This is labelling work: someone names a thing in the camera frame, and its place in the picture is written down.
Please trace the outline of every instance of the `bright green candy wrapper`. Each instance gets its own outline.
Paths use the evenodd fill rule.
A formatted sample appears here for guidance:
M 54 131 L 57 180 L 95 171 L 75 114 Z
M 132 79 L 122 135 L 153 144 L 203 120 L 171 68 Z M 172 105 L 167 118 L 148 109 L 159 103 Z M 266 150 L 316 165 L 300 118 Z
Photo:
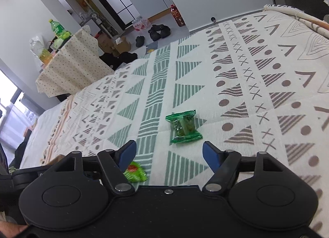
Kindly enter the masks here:
M 195 110 L 192 110 L 166 116 L 176 134 L 171 140 L 172 143 L 186 143 L 202 138 L 200 132 L 195 129 L 195 113 Z
M 136 162 L 131 162 L 123 174 L 130 182 L 143 182 L 148 179 L 143 168 Z

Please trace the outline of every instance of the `green soda bottle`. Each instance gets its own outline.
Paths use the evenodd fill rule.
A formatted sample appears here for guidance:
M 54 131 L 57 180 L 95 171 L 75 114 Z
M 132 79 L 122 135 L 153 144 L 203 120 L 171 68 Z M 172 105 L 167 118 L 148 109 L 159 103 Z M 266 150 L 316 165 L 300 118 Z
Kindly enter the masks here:
M 53 19 L 50 19 L 49 22 L 51 25 L 51 30 L 58 38 L 62 38 L 63 40 L 65 40 L 70 37 L 71 33 L 69 31 L 66 31 L 65 28 L 59 22 L 56 22 Z

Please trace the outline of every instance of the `red bottle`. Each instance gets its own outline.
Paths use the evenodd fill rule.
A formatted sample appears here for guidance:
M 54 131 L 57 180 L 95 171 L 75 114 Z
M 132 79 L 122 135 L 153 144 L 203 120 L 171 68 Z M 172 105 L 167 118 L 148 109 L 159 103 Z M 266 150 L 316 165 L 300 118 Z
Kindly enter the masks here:
M 172 16 L 174 16 L 179 27 L 182 27 L 185 25 L 183 17 L 179 13 L 179 10 L 177 9 L 176 5 L 171 5 L 171 14 L 172 14 Z

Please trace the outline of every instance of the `plastic bottle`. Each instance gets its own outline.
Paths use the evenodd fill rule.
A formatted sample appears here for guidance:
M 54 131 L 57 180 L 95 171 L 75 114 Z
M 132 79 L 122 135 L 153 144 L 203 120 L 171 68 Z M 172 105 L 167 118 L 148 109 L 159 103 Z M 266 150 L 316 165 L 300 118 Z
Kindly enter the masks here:
M 30 42 L 30 49 L 31 51 L 45 64 L 47 65 L 53 58 L 48 50 L 46 50 L 40 41 L 33 41 Z
M 71 33 L 69 31 L 66 31 L 65 28 L 59 22 L 56 22 L 53 19 L 50 19 L 49 22 L 51 25 L 51 30 L 58 38 L 62 38 L 63 40 L 65 40 L 70 37 Z
M 185 25 L 183 17 L 179 13 L 179 10 L 177 9 L 176 5 L 171 5 L 171 14 L 172 14 L 172 16 L 174 16 L 179 27 L 182 27 Z

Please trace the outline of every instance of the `human hand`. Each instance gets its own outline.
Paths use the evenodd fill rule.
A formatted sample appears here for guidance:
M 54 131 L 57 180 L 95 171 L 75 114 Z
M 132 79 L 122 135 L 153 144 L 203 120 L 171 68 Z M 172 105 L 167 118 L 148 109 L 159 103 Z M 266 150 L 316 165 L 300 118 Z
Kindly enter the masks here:
M 0 221 L 0 232 L 6 238 L 14 238 L 27 228 L 27 225 L 18 225 L 11 222 Z

